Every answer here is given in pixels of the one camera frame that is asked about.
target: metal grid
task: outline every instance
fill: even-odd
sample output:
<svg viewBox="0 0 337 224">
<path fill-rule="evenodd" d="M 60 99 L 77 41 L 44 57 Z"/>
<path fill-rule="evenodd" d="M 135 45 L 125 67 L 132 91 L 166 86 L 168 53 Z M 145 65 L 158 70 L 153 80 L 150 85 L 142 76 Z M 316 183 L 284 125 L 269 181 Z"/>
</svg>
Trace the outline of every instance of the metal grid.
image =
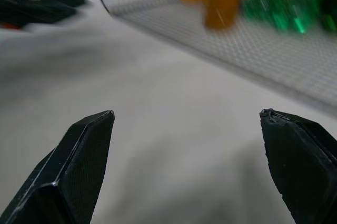
<svg viewBox="0 0 337 224">
<path fill-rule="evenodd" d="M 280 33 L 240 17 L 231 30 L 209 32 L 201 6 L 179 0 L 103 1 L 123 21 L 337 114 L 336 37 L 318 26 L 306 35 Z"/>
</svg>

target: white tabletop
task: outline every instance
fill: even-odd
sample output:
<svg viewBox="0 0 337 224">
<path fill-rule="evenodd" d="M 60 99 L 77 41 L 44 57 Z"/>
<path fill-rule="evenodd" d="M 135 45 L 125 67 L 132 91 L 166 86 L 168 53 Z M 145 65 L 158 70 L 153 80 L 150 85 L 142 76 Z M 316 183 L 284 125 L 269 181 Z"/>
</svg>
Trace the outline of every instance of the white tabletop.
<svg viewBox="0 0 337 224">
<path fill-rule="evenodd" d="M 294 223 L 259 112 L 337 120 L 109 17 L 98 0 L 61 26 L 0 30 L 0 212 L 77 120 L 116 114 L 92 223 Z"/>
</svg>

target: white table surface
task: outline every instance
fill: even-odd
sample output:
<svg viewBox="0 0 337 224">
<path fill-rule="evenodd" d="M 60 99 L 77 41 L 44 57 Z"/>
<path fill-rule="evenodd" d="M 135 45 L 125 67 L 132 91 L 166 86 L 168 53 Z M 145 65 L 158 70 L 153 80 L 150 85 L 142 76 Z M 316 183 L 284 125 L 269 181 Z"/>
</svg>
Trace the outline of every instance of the white table surface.
<svg viewBox="0 0 337 224">
<path fill-rule="evenodd" d="M 116 114 L 92 223 L 294 223 L 271 179 L 259 112 L 337 120 L 111 19 L 0 30 L 0 212 L 67 128 Z"/>
</svg>

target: wire mesh shelf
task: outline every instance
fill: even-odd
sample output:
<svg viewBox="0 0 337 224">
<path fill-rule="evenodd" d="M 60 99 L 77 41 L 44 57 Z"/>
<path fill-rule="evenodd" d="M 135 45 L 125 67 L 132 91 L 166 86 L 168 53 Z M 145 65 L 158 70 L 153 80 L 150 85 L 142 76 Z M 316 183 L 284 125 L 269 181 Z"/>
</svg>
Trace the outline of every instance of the wire mesh shelf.
<svg viewBox="0 0 337 224">
<path fill-rule="evenodd" d="M 282 33 L 239 17 L 225 32 L 203 26 L 203 8 L 180 0 L 103 0 L 110 14 L 198 55 L 337 114 L 336 37 L 318 26 Z"/>
</svg>

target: black object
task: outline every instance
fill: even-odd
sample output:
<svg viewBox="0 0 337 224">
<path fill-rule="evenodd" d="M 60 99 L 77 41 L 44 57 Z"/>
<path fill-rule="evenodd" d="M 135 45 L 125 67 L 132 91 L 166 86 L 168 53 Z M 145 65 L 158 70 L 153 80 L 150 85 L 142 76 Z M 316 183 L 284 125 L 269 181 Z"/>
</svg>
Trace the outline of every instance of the black object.
<svg viewBox="0 0 337 224">
<path fill-rule="evenodd" d="M 90 223 L 105 174 L 112 111 L 73 124 L 33 170 L 0 224 Z"/>
<path fill-rule="evenodd" d="M 337 223 L 337 141 L 318 123 L 260 113 L 269 169 L 297 224 Z"/>
<path fill-rule="evenodd" d="M 86 0 L 0 0 L 0 26 L 55 24 L 75 15 L 75 8 L 84 4 Z"/>
</svg>

